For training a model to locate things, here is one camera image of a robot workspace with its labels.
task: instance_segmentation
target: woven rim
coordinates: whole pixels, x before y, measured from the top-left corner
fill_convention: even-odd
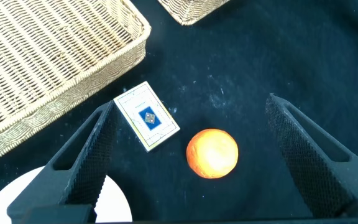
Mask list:
[[[158,0],[181,25],[190,26],[229,0]]]
[[[4,136],[5,134],[9,132],[9,129],[15,125],[20,124],[20,121],[22,121],[24,118],[30,118],[31,116],[35,116],[37,113],[36,111],[42,108],[43,106],[47,105],[50,102],[53,102],[56,100],[61,94],[64,92],[72,89],[74,86],[78,85],[79,83],[83,82],[84,80],[89,80],[90,76],[98,75],[99,73],[103,73],[103,69],[106,68],[107,65],[115,62],[116,60],[123,57],[123,55],[128,54],[128,52],[135,50],[136,54],[131,55],[133,58],[126,58],[127,61],[131,61],[130,64],[128,64],[128,67],[125,67],[126,65],[123,65],[123,69],[119,69],[117,72],[117,76],[127,72],[129,69],[131,69],[134,65],[138,64],[145,56],[145,41],[150,35],[151,27],[149,26],[149,23],[146,21],[146,19],[143,17],[143,15],[135,8],[135,6],[130,2],[130,0],[111,0],[111,1],[119,1],[121,4],[123,4],[125,7],[127,7],[131,14],[128,16],[134,16],[136,19],[138,19],[141,23],[141,32],[138,37],[130,41],[127,45],[123,46],[121,49],[117,50],[111,55],[108,55],[107,57],[103,58],[102,60],[98,61],[97,64],[91,66],[89,69],[85,70],[84,72],[81,72],[77,76],[73,77],[71,80],[65,81],[64,84],[54,90],[52,90],[49,94],[45,94],[44,97],[39,98],[36,102],[29,104],[29,106],[25,107],[24,109],[20,111],[15,111],[15,114],[9,117],[9,119],[5,119],[4,121],[0,122],[0,137]],[[50,124],[52,121],[56,120],[58,117],[60,117],[62,114],[66,113],[68,110],[72,109],[74,106],[81,103],[83,100],[87,99],[91,94],[95,93],[96,91],[102,89],[102,87],[106,86],[108,83],[99,83],[97,84],[97,87],[95,87],[97,90],[92,90],[88,93],[86,96],[80,97],[77,101],[74,101],[70,103],[70,105],[66,105],[67,110],[63,113],[58,114],[51,114],[50,119],[42,122],[40,121],[40,124],[36,127],[30,127],[31,131],[27,132],[25,136],[22,136],[20,141],[15,142],[14,144],[6,146],[3,150],[0,150],[0,156],[10,151],[13,147],[17,146],[22,141],[28,139],[33,134],[35,134],[40,129],[44,128],[46,125]]]

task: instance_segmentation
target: wicker tray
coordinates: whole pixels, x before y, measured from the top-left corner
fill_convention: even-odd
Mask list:
[[[192,25],[229,0],[158,0],[181,25]]]
[[[145,57],[130,0],[0,1],[0,157]]]

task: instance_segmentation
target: black table surface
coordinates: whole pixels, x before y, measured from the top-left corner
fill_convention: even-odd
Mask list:
[[[265,101],[291,101],[358,155],[358,0],[232,0],[193,26],[156,0],[133,3],[152,26],[146,58],[0,158],[0,190],[44,166],[99,105],[148,81],[181,130],[146,153],[119,123],[108,175],[134,220],[311,217],[267,128]],[[188,141],[206,128],[239,146],[221,179],[198,177],[186,162]]]

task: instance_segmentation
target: white plate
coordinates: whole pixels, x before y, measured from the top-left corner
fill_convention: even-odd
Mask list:
[[[43,168],[39,167],[21,175],[0,191],[0,224],[12,223],[6,209]],[[131,210],[124,193],[108,176],[104,180],[95,212],[98,214],[97,223],[132,221]]]

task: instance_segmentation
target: orange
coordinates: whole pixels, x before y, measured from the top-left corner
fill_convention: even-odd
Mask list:
[[[233,170],[239,150],[236,141],[227,132],[205,129],[191,139],[186,156],[196,174],[213,179],[223,177]]]

